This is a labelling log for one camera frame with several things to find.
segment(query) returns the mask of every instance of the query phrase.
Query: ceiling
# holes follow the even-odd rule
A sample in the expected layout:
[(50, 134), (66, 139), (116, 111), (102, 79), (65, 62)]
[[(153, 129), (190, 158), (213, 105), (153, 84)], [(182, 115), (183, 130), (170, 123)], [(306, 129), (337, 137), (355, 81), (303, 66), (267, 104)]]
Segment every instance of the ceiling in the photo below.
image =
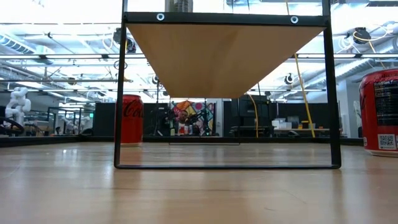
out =
[[(394, 38), (398, 33), (398, 8), (390, 4), (388, 7), (377, 7), (369, 1), (339, 1), (332, 5), (333, 43), (336, 54), (373, 53), (369, 44), (355, 44), (352, 37), (345, 38), (347, 33), (355, 27), (365, 27), (372, 37), (371, 43), (376, 53), (396, 52)], [(233, 12), (250, 14), (286, 14), (284, 1), (246, 0), (194, 0), (194, 12)], [(322, 6), (318, 1), (294, 0), (289, 4), (290, 13), (296, 15), (316, 16), (322, 13)], [(34, 54), (116, 54), (119, 45), (113, 41), (113, 32), (120, 27), (121, 0), (13, 0), (2, 1), (0, 13), (0, 54), (15, 55), (20, 52), (12, 49), (2, 41), (2, 36), (27, 46)], [(128, 11), (164, 11), (164, 0), (130, 0)], [(318, 35), (301, 50), (300, 54), (322, 54), (323, 36)], [(339, 61), (336, 59), (336, 76), (358, 82), (366, 72), (382, 69), (380, 60), (385, 66), (395, 67), (392, 59), (373, 58), (362, 61)], [(116, 98), (117, 79), (116, 58), (94, 59), (51, 59), (48, 63), (35, 60), (0, 60), (0, 77), (7, 79), (68, 79), (92, 80), (92, 82), (77, 82), (76, 85), (67, 83), (20, 83), (16, 85), (30, 85), (31, 88), (59, 89), (52, 97), (76, 96), (76, 93), (62, 92), (64, 89), (79, 89), (80, 97), (96, 101), (113, 101)], [(319, 60), (299, 61), (305, 86), (311, 90), (324, 90), (325, 65)], [(125, 91), (141, 95), (144, 101), (156, 101), (156, 84), (152, 81), (155, 76), (153, 69), (144, 56), (126, 59), (128, 64), (125, 76), (129, 80), (124, 84)], [(372, 65), (364, 70), (348, 73), (352, 68), (365, 64)], [(293, 85), (286, 85), (284, 78), (288, 74), (294, 78)], [(95, 80), (110, 80), (108, 82), (94, 82)], [(301, 93), (295, 91), (284, 92), (289, 89), (299, 89), (297, 68), (293, 60), (288, 60), (259, 82), (261, 93), (272, 91), (271, 98), (297, 99)], [(104, 90), (98, 94), (95, 90)], [(161, 90), (160, 99), (169, 100)], [(258, 94), (254, 86), (251, 94)]]

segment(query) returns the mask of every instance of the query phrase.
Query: wooden floor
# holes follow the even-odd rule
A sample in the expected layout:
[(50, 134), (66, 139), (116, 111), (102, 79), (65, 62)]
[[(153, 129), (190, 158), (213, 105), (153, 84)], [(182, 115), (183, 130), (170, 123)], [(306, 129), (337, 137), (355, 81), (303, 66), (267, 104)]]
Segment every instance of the wooden floor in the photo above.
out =
[[(329, 160), (324, 145), (219, 147), (145, 145), (142, 162)], [(343, 147), (340, 170), (138, 171), (112, 161), (108, 143), (1, 148), (0, 223), (397, 223), (398, 158), (361, 147)]]

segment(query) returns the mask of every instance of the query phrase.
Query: artwork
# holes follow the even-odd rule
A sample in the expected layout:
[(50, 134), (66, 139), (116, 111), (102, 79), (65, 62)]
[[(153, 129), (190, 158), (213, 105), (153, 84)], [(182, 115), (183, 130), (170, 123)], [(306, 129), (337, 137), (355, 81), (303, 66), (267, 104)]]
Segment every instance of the artwork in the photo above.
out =
[(196, 135), (211, 135), (213, 133), (215, 103), (194, 103), (188, 100), (176, 103), (171, 102), (170, 109), (174, 112), (179, 127), (176, 134), (184, 133), (184, 123), (189, 123), (197, 128)]

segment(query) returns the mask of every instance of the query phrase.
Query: coca-cola can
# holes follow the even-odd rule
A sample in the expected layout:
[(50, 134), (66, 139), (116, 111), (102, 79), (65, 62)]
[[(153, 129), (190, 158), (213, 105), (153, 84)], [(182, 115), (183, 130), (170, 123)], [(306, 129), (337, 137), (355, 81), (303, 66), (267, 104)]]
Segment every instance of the coca-cola can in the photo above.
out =
[(139, 146), (142, 143), (144, 104), (137, 95), (123, 95), (121, 144)]

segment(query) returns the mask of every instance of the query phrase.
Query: black wall panel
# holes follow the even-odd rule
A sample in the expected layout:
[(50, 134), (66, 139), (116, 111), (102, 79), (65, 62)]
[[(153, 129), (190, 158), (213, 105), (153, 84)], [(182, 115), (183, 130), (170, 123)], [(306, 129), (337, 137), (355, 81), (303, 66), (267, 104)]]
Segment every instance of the black wall panel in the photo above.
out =
[(114, 136), (114, 103), (96, 103), (93, 121), (94, 136)]

